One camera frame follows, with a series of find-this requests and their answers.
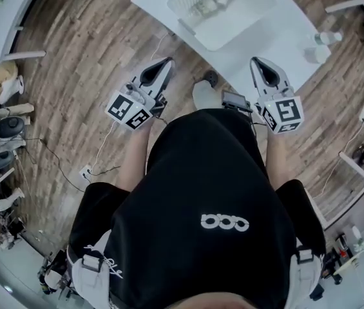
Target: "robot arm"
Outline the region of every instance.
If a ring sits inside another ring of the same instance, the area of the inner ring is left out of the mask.
[[[175,62],[170,57],[151,61],[122,91],[113,94],[104,112],[132,131],[159,117],[168,103],[163,91],[174,69]]]
[[[286,73],[277,65],[261,57],[251,59],[254,86],[259,92],[256,107],[274,133],[286,133],[300,127],[305,120],[302,102]]]

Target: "foot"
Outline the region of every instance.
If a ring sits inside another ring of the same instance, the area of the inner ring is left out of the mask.
[[[20,198],[26,198],[24,192],[20,188],[15,188],[14,193],[18,194]]]
[[[222,108],[220,93],[217,93],[207,80],[195,84],[192,96],[196,110]]]
[[[215,88],[215,86],[219,82],[219,76],[215,71],[209,70],[204,74],[203,80],[208,81],[210,83],[210,86],[212,86],[212,88]]]
[[[21,94],[23,94],[23,93],[24,93],[24,79],[23,79],[23,76],[22,76],[22,75],[19,75],[19,76],[17,77],[17,79],[18,79],[18,81],[19,81],[19,87],[20,87],[20,89],[19,89],[19,93],[20,93],[20,95],[21,95]]]
[[[363,165],[363,158],[362,158],[362,154],[364,152],[364,144],[362,144],[361,146],[359,146],[354,153],[352,154],[352,159],[358,164],[358,165]]]

